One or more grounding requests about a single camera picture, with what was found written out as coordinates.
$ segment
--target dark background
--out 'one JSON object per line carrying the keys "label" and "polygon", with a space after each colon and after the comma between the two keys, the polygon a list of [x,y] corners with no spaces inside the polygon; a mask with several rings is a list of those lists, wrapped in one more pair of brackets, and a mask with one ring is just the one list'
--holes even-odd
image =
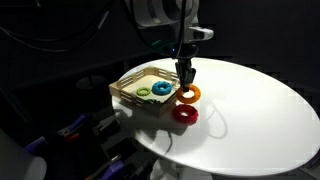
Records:
{"label": "dark background", "polygon": [[[33,8],[35,3],[29,0],[26,4],[30,8],[2,6],[0,25],[31,37],[65,37],[85,28],[106,2],[40,0],[43,7]],[[297,91],[317,109],[319,7],[320,1],[316,0],[201,0],[199,21],[214,26],[215,38],[198,43],[198,56],[246,65],[292,88],[302,88]],[[77,43],[46,47],[63,48]],[[133,67],[157,57],[139,40],[119,1],[96,38],[78,51],[37,52],[3,33],[0,33],[0,49],[0,80],[36,122],[30,125],[30,131],[36,128],[38,132],[32,138],[45,130],[61,128],[84,111],[108,104],[107,86],[97,90],[99,96],[95,91],[77,91],[74,84],[79,78],[100,74],[111,83],[123,73],[121,62],[129,61]]]}

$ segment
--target red ring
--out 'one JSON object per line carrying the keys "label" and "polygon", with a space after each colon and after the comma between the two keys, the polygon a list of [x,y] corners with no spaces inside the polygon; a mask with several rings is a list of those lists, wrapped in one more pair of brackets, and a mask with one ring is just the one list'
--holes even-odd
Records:
{"label": "red ring", "polygon": [[172,111],[172,115],[177,121],[188,125],[197,122],[199,116],[196,108],[186,104],[176,106]]}

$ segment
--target green ring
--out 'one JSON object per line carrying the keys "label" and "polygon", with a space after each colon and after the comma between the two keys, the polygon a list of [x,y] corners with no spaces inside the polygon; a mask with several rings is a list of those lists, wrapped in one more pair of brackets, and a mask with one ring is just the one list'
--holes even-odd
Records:
{"label": "green ring", "polygon": [[151,89],[147,87],[141,87],[137,89],[136,93],[138,96],[148,96],[151,93]]}

